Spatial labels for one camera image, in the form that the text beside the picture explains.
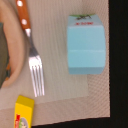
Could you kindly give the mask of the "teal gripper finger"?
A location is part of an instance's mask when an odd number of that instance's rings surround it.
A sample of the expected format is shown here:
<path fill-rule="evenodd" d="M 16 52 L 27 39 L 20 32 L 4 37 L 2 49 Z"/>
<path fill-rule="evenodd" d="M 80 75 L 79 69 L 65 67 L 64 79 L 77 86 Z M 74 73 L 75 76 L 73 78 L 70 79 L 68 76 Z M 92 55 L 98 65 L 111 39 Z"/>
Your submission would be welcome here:
<path fill-rule="evenodd" d="M 3 30 L 3 24 L 0 23 L 0 88 L 8 77 L 9 53 L 8 45 Z"/>

